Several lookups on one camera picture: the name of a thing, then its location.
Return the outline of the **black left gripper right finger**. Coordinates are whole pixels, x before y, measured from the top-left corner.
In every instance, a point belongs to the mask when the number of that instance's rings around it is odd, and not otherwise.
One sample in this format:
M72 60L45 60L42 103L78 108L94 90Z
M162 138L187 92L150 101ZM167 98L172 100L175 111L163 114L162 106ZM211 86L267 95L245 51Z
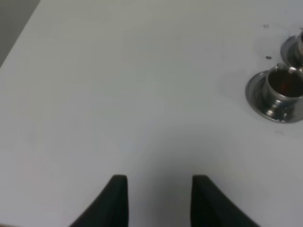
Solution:
M192 227L257 227L206 175L192 178Z

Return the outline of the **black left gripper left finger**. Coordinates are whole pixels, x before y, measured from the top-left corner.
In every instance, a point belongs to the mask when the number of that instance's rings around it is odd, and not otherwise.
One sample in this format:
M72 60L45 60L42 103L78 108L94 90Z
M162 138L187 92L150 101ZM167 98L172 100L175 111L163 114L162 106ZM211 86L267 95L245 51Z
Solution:
M128 181L114 175L72 227L127 227L129 224Z

